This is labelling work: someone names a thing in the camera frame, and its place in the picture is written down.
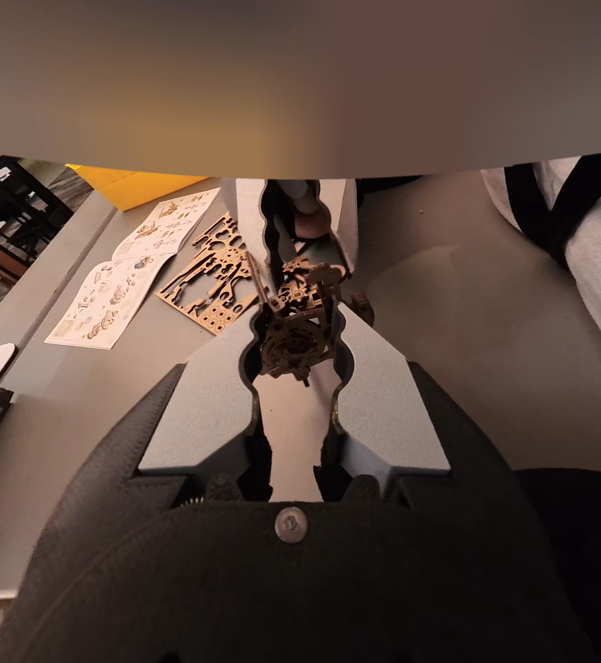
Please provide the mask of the person's right hand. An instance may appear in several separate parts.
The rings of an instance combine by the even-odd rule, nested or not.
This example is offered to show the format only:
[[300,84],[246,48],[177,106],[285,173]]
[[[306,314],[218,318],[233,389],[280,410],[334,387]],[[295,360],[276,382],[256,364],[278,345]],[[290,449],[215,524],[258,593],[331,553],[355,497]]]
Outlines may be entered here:
[[330,219],[321,205],[310,212],[302,211],[300,201],[291,201],[294,211],[295,236],[298,239],[317,239],[330,232]]

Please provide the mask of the yellow plastic bin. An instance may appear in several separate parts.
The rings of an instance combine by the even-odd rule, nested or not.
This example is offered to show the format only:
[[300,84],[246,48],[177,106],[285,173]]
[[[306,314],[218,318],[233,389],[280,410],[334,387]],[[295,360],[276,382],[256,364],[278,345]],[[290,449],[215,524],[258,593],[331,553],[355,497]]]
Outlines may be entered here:
[[105,169],[70,163],[65,165],[119,211],[136,208],[207,179],[200,176]]

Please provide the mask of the laser-cut wooden parts sheet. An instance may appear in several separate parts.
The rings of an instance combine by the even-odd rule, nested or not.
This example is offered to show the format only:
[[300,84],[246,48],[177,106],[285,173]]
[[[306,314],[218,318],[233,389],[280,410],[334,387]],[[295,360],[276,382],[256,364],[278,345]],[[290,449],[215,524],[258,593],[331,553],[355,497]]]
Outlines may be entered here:
[[214,336],[255,303],[246,244],[237,222],[224,214],[192,242],[193,260],[155,295]]

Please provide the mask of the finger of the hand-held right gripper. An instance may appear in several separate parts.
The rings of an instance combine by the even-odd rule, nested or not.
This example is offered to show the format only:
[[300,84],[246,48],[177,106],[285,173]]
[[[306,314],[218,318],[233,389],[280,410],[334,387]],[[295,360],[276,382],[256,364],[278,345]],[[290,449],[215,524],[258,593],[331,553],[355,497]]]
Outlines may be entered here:
[[355,179],[320,179],[318,203],[330,219],[330,236],[349,276],[355,273],[359,254],[357,184]]
[[263,284],[278,292],[284,264],[296,257],[296,248],[293,214],[277,180],[238,178],[236,217]]

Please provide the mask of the illustrated instruction booklet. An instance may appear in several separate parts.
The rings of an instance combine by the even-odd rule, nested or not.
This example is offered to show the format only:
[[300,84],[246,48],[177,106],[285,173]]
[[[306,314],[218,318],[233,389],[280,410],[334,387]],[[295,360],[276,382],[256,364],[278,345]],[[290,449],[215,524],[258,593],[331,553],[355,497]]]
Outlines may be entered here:
[[89,273],[45,343],[113,348],[159,271],[180,252],[219,191],[216,187],[157,203],[117,246],[112,259]]

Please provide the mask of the long wooden part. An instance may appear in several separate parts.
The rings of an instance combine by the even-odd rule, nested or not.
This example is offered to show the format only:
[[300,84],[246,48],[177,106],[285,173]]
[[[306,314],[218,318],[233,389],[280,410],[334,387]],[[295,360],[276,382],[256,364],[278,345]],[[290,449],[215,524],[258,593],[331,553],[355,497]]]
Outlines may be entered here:
[[264,286],[264,284],[263,284],[263,280],[261,278],[261,275],[259,274],[259,270],[257,268],[255,259],[252,257],[252,255],[249,251],[246,251],[246,259],[247,259],[247,264],[248,264],[248,267],[249,267],[250,275],[251,275],[251,278],[254,282],[255,290],[256,290],[259,302],[261,304],[262,310],[263,311],[268,311],[268,312],[272,313],[274,316],[279,316],[280,315],[280,308],[277,304],[277,300],[275,299],[275,296],[274,296],[273,299],[271,299],[269,297],[269,295],[267,294],[266,286]]

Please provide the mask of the assembled wooden gear model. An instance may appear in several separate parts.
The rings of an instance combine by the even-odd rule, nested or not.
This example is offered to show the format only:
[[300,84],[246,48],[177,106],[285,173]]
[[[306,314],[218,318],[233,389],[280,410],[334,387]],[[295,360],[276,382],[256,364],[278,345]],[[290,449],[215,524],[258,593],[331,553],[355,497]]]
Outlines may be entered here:
[[261,345],[262,375],[292,375],[309,386],[313,366],[333,357],[332,310],[342,300],[346,269],[297,257],[283,265],[277,294],[269,297],[272,317]]

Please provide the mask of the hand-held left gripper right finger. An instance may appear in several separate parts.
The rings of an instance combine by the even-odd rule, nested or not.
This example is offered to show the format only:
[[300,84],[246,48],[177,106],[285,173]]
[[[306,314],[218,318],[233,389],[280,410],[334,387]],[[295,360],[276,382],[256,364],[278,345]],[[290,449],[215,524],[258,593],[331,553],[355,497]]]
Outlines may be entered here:
[[405,356],[346,303],[334,305],[333,368],[340,382],[324,438],[324,485],[339,493],[370,475],[389,493],[398,477],[446,477],[450,463]]

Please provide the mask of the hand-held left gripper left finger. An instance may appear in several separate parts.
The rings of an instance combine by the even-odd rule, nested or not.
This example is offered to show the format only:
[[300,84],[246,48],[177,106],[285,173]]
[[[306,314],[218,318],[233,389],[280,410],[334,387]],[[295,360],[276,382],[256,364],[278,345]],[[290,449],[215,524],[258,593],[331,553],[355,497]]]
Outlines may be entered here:
[[189,357],[139,463],[143,475],[270,476],[254,386],[268,319],[254,306]]

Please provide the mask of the black metal chair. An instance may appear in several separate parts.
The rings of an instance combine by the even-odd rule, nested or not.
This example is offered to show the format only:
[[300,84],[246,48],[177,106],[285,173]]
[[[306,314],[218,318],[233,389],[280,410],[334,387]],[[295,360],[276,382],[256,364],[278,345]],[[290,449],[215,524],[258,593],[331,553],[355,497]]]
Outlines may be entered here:
[[28,267],[71,219],[73,211],[25,170],[0,155],[0,250]]

